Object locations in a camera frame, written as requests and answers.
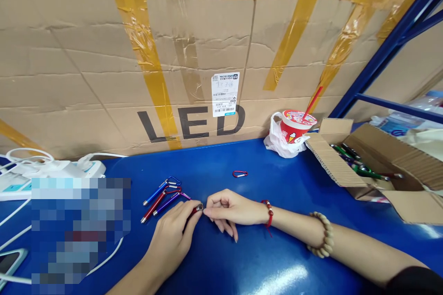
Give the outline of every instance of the wooden bead bracelet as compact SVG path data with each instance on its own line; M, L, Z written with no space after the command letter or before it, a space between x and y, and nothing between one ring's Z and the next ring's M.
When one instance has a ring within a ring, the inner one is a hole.
M334 233L332 229L332 225L329 222L329 220L324 216L323 214L319 212L314 212L309 214L311 217L315 217L319 219L324 226L324 239L323 239L323 246L320 248L313 248L310 245L308 245L308 250L311 251L314 255L320 258L329 257L332 253L332 247L334 246Z

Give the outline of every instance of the paper cup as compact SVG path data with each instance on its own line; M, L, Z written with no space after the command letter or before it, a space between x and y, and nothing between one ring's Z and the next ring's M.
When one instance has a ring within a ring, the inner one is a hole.
M305 112L295 110L285 110L281 119L281 134L288 144L294 144L301 140L301 137L308 132L313 125L317 123L317 119L307 114L303 120Z

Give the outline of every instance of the open cardboard box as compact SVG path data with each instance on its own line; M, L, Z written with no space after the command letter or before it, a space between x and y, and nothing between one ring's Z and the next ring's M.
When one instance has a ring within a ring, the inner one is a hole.
M319 133L310 133L308 148L329 176L359 201L386 197L406 223L443 224L443 197L430 190L443 189L443 162L384 131L364 124L352 134L353 121L324 118ZM379 173L401 173L391 182L358 176L329 144L345 142Z

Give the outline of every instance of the red pen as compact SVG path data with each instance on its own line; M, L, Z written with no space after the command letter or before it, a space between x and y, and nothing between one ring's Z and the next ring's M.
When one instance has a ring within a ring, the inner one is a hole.
M195 208L192 209L191 214L189 215L188 219L186 220L185 227L183 228L182 233L185 232L185 229L186 229L186 226L188 225L189 219L191 219L191 217L194 214L196 214L198 211L203 211L203 204L202 203L198 204Z
M160 202L163 198L166 196L166 189L162 191L162 193L157 197L155 202L152 204L152 206L149 208L149 210L145 213L143 216L141 223L144 224L146 220L151 216L151 214L157 209L157 206L159 206Z

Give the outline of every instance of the large cardboard box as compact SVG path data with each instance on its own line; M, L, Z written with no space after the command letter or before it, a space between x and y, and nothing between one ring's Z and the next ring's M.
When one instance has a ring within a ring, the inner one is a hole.
M336 184L360 201L389 200L407 223L443 224L443 197L431 192L443 189L443 162L364 124L352 134L353 121L323 119L319 133L306 144ZM358 176L329 146L346 143L374 171L401 173L391 182Z
M0 0L0 153L263 137L271 114L304 110L319 86L322 118L413 1ZM234 72L236 112L214 117L212 77ZM402 75L403 95L433 74L420 73L413 84Z

